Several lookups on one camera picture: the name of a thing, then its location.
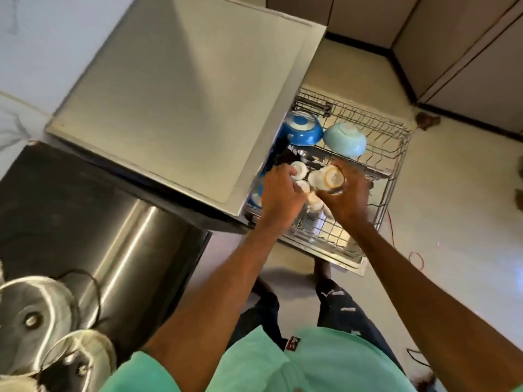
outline floor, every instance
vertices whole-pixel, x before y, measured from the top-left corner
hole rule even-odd
[[[328,40],[305,83],[400,118],[413,110],[388,61]],[[523,213],[514,205],[523,143],[443,118],[415,131],[390,212],[396,246],[419,252],[423,273],[523,349]],[[390,239],[387,222],[380,230]],[[262,272],[280,299],[284,336],[317,320],[319,301],[306,278],[312,258],[277,244]],[[333,279],[381,330],[409,377],[426,368],[409,358],[415,344],[372,267],[364,277],[341,269]]]

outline leg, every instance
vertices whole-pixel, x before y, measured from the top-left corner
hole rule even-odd
[[[317,281],[316,293],[321,303],[318,326],[344,331],[367,340],[382,350],[403,371],[374,323],[367,318],[352,297],[330,279],[330,264],[321,259],[314,259],[314,276]]]
[[[254,284],[253,293],[260,296],[260,300],[254,307],[246,310],[239,316],[227,348],[261,325],[267,336],[284,350],[287,340],[282,338],[278,326],[278,310],[280,308],[278,297],[276,297],[269,285],[260,278]]]

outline hand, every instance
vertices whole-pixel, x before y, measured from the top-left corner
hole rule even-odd
[[[290,227],[307,199],[300,186],[292,181],[295,174],[297,170],[291,165],[281,164],[272,167],[264,178],[258,225],[275,228],[278,235]]]
[[[342,171],[343,190],[335,195],[316,191],[316,195],[330,209],[334,218],[350,234],[354,228],[367,222],[370,181],[356,168],[343,161],[332,162]]]

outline ripped jeans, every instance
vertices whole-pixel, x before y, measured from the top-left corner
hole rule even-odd
[[[316,285],[316,293],[321,303],[317,323],[319,327],[344,331],[367,340],[403,371],[380,331],[345,290],[333,280],[324,279]],[[260,298],[253,308],[239,317],[227,348],[261,325],[271,340],[284,350],[287,339],[281,336],[278,327],[279,308],[280,304],[274,293]]]

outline dishwasher rack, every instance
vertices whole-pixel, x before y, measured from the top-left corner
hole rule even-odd
[[[319,93],[301,88],[291,110],[314,114],[323,129],[336,122],[358,125],[367,137],[367,150],[356,158],[332,151],[323,141],[309,147],[288,146],[297,156],[323,165],[343,159],[361,170],[372,181],[368,209],[369,221],[379,229],[387,212],[392,192],[409,145],[409,130],[401,122],[365,111]],[[247,205],[247,212],[259,217],[260,209]],[[353,238],[323,210],[311,212],[306,206],[280,240],[313,256],[363,275],[367,259]]]

